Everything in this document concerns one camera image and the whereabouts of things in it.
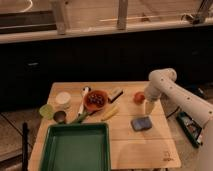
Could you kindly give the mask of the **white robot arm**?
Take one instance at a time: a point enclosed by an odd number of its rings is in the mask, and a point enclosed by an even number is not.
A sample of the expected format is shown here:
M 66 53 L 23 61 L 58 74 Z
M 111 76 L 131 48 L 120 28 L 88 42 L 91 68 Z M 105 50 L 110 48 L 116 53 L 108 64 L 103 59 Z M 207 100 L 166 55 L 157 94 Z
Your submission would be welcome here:
M 149 73 L 145 98 L 154 102 L 165 94 L 179 105 L 202 129 L 203 145 L 199 148 L 196 171 L 213 171 L 213 104 L 175 83 L 173 68 L 157 69 Z

